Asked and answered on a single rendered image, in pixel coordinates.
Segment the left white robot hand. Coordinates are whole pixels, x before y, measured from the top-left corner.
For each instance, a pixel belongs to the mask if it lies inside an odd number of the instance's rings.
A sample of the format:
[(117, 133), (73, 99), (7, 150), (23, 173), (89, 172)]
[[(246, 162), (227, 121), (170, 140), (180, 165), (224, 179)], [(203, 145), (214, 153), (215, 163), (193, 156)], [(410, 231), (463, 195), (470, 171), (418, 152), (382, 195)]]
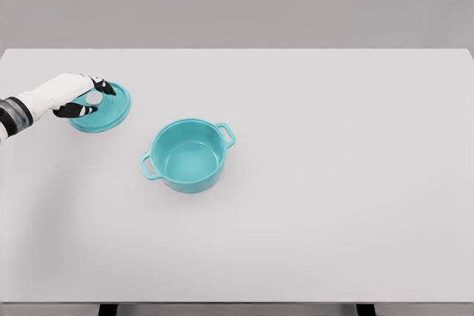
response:
[(105, 95), (116, 95), (111, 84), (103, 78), (82, 74), (64, 73), (41, 86), (42, 95), (50, 100), (48, 108), (58, 118), (81, 118), (96, 112), (97, 106), (74, 102), (92, 89)]

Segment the teal pot lid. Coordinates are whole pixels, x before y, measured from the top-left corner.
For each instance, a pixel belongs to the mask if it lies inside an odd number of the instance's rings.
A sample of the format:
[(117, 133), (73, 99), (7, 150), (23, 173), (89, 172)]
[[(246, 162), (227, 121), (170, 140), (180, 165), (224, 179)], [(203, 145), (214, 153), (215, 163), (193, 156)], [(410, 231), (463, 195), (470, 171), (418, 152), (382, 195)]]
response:
[(98, 110), (80, 118), (69, 118), (70, 125), (82, 132), (103, 132), (119, 125), (128, 115), (131, 97), (122, 86), (111, 82), (116, 95), (102, 94)]

